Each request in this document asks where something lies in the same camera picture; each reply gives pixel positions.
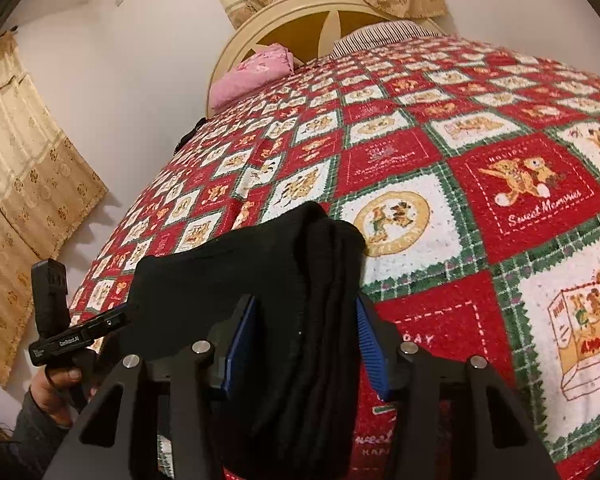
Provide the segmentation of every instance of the sleeve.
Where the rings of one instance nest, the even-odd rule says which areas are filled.
[[[11,440],[1,444],[5,452],[31,479],[41,479],[69,428],[61,428],[37,406],[27,392]]]

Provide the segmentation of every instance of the metal screw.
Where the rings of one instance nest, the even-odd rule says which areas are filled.
[[[472,367],[478,369],[486,368],[488,364],[487,359],[485,359],[481,355],[472,356],[471,359],[469,359],[469,362],[471,363]]]
[[[134,366],[138,366],[140,362],[140,358],[136,354],[131,354],[122,359],[122,364],[125,365],[125,368],[133,368]]]
[[[418,352],[418,345],[412,341],[405,341],[400,344],[400,351],[403,354],[413,355]]]
[[[191,346],[191,349],[196,354],[204,354],[206,352],[209,352],[209,350],[211,349],[211,343],[209,341],[204,341],[204,340],[202,340],[202,341],[196,341]]]

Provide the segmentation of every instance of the bedspread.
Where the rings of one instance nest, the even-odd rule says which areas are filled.
[[[320,60],[211,119],[77,291],[122,302],[146,254],[307,200],[364,235],[362,289],[405,340],[484,355],[563,478],[600,458],[600,78],[456,37]],[[362,373],[352,478],[380,478],[394,407]]]

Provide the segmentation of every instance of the yellow circular emblem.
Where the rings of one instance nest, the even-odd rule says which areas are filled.
[[[366,204],[353,224],[366,240],[368,256],[396,254],[411,247],[429,224],[429,204],[411,191],[389,191]]]

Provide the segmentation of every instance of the striped pillow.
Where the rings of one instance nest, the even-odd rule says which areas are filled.
[[[336,41],[330,57],[338,59],[359,50],[398,43],[419,36],[440,36],[440,34],[427,30],[410,20],[375,23],[354,30]]]

